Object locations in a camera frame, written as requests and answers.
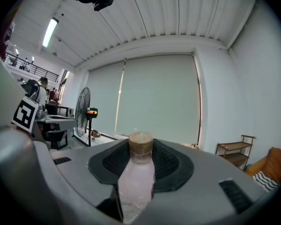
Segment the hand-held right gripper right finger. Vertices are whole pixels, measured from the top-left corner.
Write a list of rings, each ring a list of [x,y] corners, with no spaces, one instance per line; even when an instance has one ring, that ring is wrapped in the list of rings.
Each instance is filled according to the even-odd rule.
[[[155,140],[153,198],[136,225],[245,225],[266,204],[266,192],[227,160]]]

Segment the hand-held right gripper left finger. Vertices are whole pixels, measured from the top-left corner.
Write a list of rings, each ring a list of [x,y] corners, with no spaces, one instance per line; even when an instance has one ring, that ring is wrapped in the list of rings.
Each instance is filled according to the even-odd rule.
[[[41,142],[34,147],[62,221],[123,221],[118,179],[130,159],[127,140],[56,152]]]

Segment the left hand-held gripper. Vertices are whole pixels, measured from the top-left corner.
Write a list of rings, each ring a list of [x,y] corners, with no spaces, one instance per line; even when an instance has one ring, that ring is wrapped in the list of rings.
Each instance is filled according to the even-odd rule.
[[[29,118],[34,109],[22,109],[24,90],[7,71],[0,58],[0,181],[11,202],[6,218],[23,225],[112,225],[114,220],[79,195],[63,178],[47,146],[32,141],[11,127]]]

